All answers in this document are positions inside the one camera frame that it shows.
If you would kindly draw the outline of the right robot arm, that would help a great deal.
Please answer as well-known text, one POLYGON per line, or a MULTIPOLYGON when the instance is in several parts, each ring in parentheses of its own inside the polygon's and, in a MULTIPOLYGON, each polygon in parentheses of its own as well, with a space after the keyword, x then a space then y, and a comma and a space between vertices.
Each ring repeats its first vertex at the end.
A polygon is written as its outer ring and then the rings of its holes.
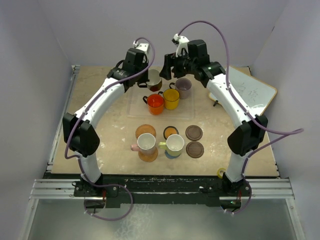
POLYGON ((235 92, 233 86, 226 83, 227 74, 223 66, 210 60, 207 44, 202 39, 188 40, 184 36, 176 36, 172 42, 177 47, 176 52, 164 56, 160 77, 170 80, 193 75, 217 98, 233 123, 234 131, 227 138, 231 156, 222 177, 223 192, 233 196, 244 183, 245 159, 263 141, 268 119, 264 115, 250 113, 251 109, 235 92))

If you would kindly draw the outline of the black mug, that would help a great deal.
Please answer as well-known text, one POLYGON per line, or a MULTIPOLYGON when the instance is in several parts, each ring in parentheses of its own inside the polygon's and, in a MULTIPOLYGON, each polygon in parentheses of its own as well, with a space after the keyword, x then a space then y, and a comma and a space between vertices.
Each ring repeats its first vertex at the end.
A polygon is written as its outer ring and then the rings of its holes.
POLYGON ((147 88, 152 92, 157 92, 162 88, 162 78, 160 72, 156 69, 150 69, 148 71, 148 81, 138 84, 139 88, 147 88))

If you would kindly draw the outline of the pink mug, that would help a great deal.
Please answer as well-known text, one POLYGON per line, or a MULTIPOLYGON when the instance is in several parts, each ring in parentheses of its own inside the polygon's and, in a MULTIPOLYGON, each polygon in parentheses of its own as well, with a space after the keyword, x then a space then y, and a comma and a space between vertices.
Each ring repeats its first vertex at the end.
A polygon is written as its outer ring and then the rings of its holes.
POLYGON ((151 133, 143 133, 137 138, 136 144, 131 145, 130 149, 145 156, 152 155, 156 150, 156 138, 151 133))

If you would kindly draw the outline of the blue smiley coaster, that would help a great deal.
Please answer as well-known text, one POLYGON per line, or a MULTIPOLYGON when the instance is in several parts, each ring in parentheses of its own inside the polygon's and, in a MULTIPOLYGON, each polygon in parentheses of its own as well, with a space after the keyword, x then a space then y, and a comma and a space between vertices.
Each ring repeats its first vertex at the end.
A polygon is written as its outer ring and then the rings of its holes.
POLYGON ((176 159, 176 158, 178 158, 180 156, 180 154, 177 155, 177 156, 172 156, 166 150, 164 151, 164 154, 168 159, 176 159))

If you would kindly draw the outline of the woven rattan coaster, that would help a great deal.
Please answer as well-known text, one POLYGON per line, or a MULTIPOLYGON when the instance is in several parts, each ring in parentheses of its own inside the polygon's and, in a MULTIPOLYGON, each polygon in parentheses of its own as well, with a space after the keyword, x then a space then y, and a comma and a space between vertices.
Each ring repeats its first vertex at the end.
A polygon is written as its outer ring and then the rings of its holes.
POLYGON ((149 163, 153 162, 158 157, 158 149, 156 148, 155 151, 150 155, 143 154, 142 152, 139 151, 138 157, 144 162, 149 162, 149 163))
POLYGON ((145 133, 152 134, 154 137, 157 136, 156 130, 155 130, 155 128, 154 128, 152 125, 150 125, 150 124, 143 124, 143 125, 140 125, 140 126, 135 130, 135 137, 136 137, 136 139, 138 139, 140 135, 145 134, 145 133))

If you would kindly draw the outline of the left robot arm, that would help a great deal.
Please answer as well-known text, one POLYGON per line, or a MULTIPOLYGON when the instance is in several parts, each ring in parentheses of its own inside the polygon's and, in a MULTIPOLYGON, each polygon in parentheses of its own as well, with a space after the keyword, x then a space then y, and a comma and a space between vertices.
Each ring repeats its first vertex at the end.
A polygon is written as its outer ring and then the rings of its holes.
POLYGON ((98 196, 103 191, 103 184, 99 181, 102 173, 96 157, 100 145, 96 127, 110 106, 130 87, 135 84, 146 87, 150 66, 148 43, 139 43, 130 48, 125 59, 109 71, 102 86, 91 99, 74 114, 65 113, 62 118, 66 150, 75 153, 81 177, 87 181, 85 190, 91 196, 98 196))

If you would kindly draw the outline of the dark wooden coaster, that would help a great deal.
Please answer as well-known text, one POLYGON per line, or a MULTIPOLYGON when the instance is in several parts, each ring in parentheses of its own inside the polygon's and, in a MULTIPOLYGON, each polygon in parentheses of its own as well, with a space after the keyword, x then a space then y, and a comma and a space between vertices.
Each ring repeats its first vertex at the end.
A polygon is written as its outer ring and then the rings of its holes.
POLYGON ((198 141, 202 138, 203 131, 197 125, 190 125, 186 128, 185 135, 191 141, 198 141))
POLYGON ((205 152, 204 146, 198 141, 191 141, 186 146, 186 153, 194 159, 200 158, 205 152))

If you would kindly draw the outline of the purple grey mug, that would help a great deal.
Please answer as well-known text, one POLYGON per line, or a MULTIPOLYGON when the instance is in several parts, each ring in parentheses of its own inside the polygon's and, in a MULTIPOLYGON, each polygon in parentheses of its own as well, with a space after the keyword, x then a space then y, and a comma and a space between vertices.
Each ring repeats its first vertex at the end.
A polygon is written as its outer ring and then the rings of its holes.
POLYGON ((169 88, 177 90, 180 99, 186 99, 191 94, 192 83, 187 78, 178 78, 169 84, 169 88))

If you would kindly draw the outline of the olive green mug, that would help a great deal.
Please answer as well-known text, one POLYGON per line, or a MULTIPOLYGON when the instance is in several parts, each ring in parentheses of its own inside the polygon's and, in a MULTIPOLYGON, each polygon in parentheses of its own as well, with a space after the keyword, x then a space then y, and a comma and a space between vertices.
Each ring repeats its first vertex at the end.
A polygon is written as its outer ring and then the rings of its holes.
POLYGON ((185 141, 183 137, 179 134, 173 134, 167 138, 164 142, 159 142, 158 146, 164 149, 172 156, 181 155, 183 148, 185 146, 185 141))

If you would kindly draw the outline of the orange black rimmed coaster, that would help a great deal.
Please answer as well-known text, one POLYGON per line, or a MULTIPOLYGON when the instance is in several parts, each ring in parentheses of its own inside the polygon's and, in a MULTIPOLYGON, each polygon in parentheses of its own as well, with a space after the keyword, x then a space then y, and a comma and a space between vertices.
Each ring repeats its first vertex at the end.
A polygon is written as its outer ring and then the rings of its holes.
POLYGON ((163 130, 163 137, 165 140, 168 139, 169 136, 171 135, 179 135, 179 131, 175 126, 167 126, 164 130, 163 130))

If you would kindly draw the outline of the yellow mug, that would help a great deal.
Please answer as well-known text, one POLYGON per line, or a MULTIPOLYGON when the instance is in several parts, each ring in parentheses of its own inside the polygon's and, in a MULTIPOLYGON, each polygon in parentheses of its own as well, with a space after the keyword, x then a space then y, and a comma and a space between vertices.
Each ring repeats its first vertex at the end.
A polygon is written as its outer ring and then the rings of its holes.
POLYGON ((159 91, 158 94, 163 97, 166 109, 174 110, 178 107, 180 94, 177 90, 169 88, 165 91, 159 91))

